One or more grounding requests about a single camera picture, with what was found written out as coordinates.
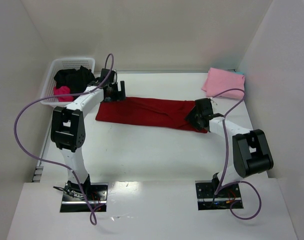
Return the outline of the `dark red t shirt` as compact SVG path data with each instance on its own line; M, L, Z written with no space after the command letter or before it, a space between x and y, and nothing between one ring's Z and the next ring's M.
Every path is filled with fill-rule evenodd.
M207 130L198 130L185 120L194 107L192 100L127 97L123 101L101 103L95 120L206 134Z

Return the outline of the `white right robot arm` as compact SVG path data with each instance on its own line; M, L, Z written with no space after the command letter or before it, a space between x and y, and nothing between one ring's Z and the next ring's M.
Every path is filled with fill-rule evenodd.
M185 118L198 131L206 130L225 139L224 167L212 179L215 196L229 183L239 182L274 166L265 133L260 129L241 127L226 117L213 112L211 99L202 98L195 101L194 108Z

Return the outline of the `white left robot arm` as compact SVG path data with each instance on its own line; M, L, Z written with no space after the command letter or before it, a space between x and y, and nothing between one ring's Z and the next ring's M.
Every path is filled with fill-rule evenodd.
M104 68L101 70L101 75L90 82L85 89L89 94L77 97L65 107L54 108L51 141L56 144L63 155L65 165L68 166L65 192L69 194L84 192L89 196L94 191L82 154L82 146L86 138L84 119L102 102L125 100L125 82L121 81L120 85L121 90L118 90L117 72Z

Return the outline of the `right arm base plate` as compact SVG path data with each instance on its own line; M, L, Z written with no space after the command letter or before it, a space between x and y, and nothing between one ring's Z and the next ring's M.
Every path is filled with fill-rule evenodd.
M196 181L196 196L199 211L242 209L243 203L238 184L221 190L214 197L215 189L211 181Z

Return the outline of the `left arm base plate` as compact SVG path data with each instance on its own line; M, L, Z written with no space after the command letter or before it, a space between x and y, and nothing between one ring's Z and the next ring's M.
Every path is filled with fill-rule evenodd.
M65 187L54 186L54 189L63 193L60 208L61 213L90 212L80 190L71 190L67 184ZM89 192L87 192L87 200L95 212L106 212L107 196L107 183L93 183Z

